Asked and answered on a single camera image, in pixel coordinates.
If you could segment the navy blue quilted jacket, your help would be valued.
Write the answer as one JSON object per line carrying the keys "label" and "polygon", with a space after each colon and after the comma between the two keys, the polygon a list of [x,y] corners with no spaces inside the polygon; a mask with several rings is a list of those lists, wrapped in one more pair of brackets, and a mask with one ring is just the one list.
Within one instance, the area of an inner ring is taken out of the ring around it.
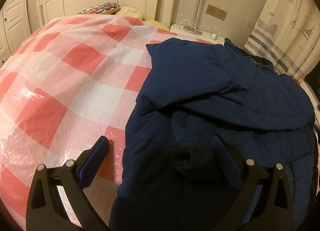
{"label": "navy blue quilted jacket", "polygon": [[315,114],[306,92],[230,40],[146,46],[152,69],[125,128],[111,230],[213,230],[236,199],[239,169],[215,144],[283,165],[298,230],[318,182]]}

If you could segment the red white checkered bed cover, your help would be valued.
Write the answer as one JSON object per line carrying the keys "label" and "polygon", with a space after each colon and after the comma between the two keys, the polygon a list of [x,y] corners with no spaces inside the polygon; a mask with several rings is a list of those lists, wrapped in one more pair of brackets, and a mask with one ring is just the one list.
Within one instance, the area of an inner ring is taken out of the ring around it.
{"label": "red white checkered bed cover", "polygon": [[22,229],[37,166],[62,166],[100,136],[110,150],[85,195],[109,221],[125,126],[152,68],[146,46],[170,38],[200,41],[134,18],[64,16],[25,39],[1,67],[1,201]]}

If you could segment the striped ship print curtain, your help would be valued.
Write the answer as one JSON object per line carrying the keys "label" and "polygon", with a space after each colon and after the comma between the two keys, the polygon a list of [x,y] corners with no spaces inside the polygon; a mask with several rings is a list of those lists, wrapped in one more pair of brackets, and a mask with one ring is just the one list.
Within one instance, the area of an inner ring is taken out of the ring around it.
{"label": "striped ship print curtain", "polygon": [[244,49],[268,59],[277,73],[301,83],[319,62],[316,4],[313,0],[266,0]]}

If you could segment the white bedside table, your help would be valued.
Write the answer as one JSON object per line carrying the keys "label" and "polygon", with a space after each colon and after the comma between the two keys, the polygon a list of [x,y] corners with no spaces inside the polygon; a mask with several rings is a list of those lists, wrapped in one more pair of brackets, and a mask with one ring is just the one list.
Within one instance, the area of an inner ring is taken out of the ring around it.
{"label": "white bedside table", "polygon": [[170,26],[171,33],[179,34],[180,39],[184,40],[196,40],[198,42],[207,43],[207,44],[220,44],[224,45],[225,38],[220,35],[220,32],[210,33],[208,31],[200,31],[199,33],[191,33],[183,29],[182,25],[173,24]]}

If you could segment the white wardrobe doors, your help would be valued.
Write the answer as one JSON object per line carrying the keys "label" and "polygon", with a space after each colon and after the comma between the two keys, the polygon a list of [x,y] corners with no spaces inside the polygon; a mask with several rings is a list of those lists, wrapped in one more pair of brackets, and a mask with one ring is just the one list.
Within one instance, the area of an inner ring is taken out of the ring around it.
{"label": "white wardrobe doors", "polygon": [[6,0],[1,8],[1,65],[30,35],[27,0]]}

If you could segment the white desk lamp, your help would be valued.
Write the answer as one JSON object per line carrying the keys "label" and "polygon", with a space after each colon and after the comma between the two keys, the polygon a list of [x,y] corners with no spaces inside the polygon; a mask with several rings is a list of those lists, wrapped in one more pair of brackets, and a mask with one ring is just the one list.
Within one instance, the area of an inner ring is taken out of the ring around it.
{"label": "white desk lamp", "polygon": [[196,28],[196,19],[197,14],[199,11],[201,0],[196,0],[193,16],[191,19],[186,19],[182,25],[182,29],[186,31],[187,33],[193,34],[193,35],[202,35],[202,31]]}

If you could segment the yellow pillow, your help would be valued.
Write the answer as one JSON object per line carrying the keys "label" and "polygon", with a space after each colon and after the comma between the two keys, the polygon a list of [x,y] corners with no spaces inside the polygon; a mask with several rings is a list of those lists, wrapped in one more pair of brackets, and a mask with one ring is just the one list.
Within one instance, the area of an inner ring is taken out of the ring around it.
{"label": "yellow pillow", "polygon": [[156,20],[146,20],[146,23],[151,24],[152,26],[155,26],[155,27],[160,28],[162,30],[170,31],[170,29],[167,26],[165,26],[164,24],[162,24]]}

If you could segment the colourful patterned pillow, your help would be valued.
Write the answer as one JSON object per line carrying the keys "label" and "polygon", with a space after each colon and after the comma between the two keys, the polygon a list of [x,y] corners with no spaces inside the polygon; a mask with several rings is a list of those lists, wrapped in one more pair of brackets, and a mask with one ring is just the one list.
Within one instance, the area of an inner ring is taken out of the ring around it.
{"label": "colourful patterned pillow", "polygon": [[106,2],[101,5],[91,6],[78,14],[114,14],[120,10],[120,5],[115,2]]}

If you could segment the beige patterned pillow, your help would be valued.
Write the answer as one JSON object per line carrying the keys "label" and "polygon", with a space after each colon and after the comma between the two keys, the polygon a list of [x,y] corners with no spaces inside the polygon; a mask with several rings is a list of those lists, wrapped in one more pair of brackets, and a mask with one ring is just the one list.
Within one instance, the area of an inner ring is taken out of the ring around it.
{"label": "beige patterned pillow", "polygon": [[115,15],[144,20],[143,13],[132,7],[120,7],[120,9],[115,13]]}

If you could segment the brass wall socket plate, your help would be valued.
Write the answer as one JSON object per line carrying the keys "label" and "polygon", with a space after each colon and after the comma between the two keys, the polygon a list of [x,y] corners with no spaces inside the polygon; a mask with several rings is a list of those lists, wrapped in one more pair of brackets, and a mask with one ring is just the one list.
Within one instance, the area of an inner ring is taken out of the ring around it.
{"label": "brass wall socket plate", "polygon": [[207,5],[206,14],[224,21],[226,18],[227,12],[215,6]]}

